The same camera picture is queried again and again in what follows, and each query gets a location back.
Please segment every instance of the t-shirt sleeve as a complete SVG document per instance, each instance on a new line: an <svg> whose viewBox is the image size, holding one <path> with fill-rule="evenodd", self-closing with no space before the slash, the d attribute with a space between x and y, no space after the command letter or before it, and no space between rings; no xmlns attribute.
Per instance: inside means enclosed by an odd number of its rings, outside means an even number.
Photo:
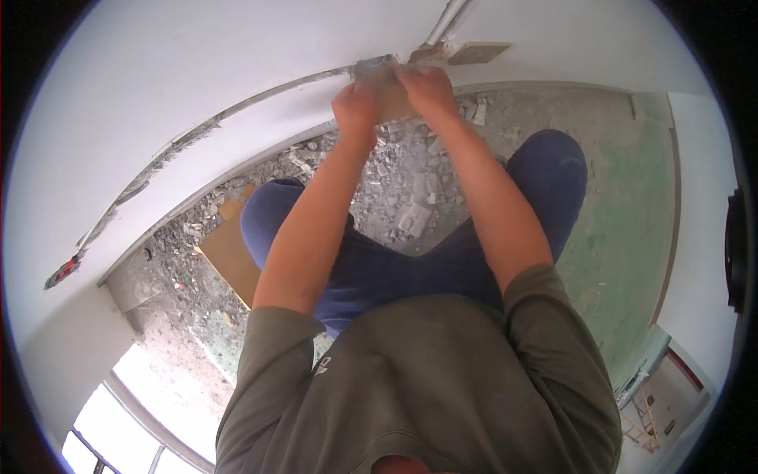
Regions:
<svg viewBox="0 0 758 474"><path fill-rule="evenodd" d="M555 417L577 472L615 472L619 409L587 326L552 266L521 273L503 295L505 334Z"/></svg>
<svg viewBox="0 0 758 474"><path fill-rule="evenodd" d="M313 337L323 331L289 309L250 312L237 385L216 434L216 473L258 472L282 414L310 378Z"/></svg>

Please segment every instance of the blue jeans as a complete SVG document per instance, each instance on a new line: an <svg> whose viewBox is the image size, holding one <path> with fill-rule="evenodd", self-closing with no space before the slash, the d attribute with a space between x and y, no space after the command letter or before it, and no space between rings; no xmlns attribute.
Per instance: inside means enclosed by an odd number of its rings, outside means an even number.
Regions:
<svg viewBox="0 0 758 474"><path fill-rule="evenodd" d="M518 149L506 170L537 214L557 261L587 189L587 165L579 144L557 130L539 131ZM279 226L303 189L295 178L273 180L258 188L245 204L240 216L242 235L259 268L264 268ZM471 218L429 252L411 257L358 232L350 215L329 283L313 316L336 337L370 309L428 294L461 294L503 311L500 289Z"/></svg>

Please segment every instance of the concrete floor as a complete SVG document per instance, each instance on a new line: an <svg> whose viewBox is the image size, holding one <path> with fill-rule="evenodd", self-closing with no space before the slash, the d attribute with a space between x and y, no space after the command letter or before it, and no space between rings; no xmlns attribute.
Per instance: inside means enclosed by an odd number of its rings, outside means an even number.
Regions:
<svg viewBox="0 0 758 474"><path fill-rule="evenodd" d="M671 245L675 197L668 102L657 94L632 99L624 93L560 88L502 89L458 99L468 105L478 97L489 103L484 126L474 127L501 160L544 128L567 132L584 150L587 196L557 267L617 385L633 369L629 354L644 339ZM428 134L418 119L384 127L384 144L372 154L351 206L360 231L409 255L429 250L467 217L449 160L444 152L429 153L434 137ZM328 133L309 140L309 151L315 153L303 155L311 166L318 166L335 138ZM138 344L150 370L159 374L151 378L151 387L135 386L133 391L141 398L152 391L176 400L161 403L175 408L154 414L182 438L187 430L182 419L203 410L211 414L204 418L208 426L196 429L215 433L213 420L236 382L247 318L244 305L193 247L221 220L215 206L223 199L235 197L249 183L299 173L289 157L285 153L259 163L202 198L108 279L114 299L143 335ZM301 173L299 179L307 184L309 176ZM429 204L430 192L435 192L435 204ZM414 202L431 211L420 237L397 228ZM188 234L185 224L191 223L202 228ZM151 251L149 262L143 248ZM317 356L329 343L325 337L317 340ZM137 373L135 363L125 359L117 373ZM140 383L135 375L125 382ZM195 449L208 450L211 442L212 436L198 440Z"/></svg>

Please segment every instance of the person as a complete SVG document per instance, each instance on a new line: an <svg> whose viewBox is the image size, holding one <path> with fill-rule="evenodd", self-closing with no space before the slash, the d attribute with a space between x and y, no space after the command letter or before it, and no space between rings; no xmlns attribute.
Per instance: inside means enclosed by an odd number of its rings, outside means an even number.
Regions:
<svg viewBox="0 0 758 474"><path fill-rule="evenodd" d="M216 472L614 472L611 384L553 267L587 186L579 145L542 130L503 169L442 69L398 77L471 217L415 258L353 228L377 104L346 87L311 183L266 183L241 215L262 273ZM335 341L312 367L324 328Z"/></svg>

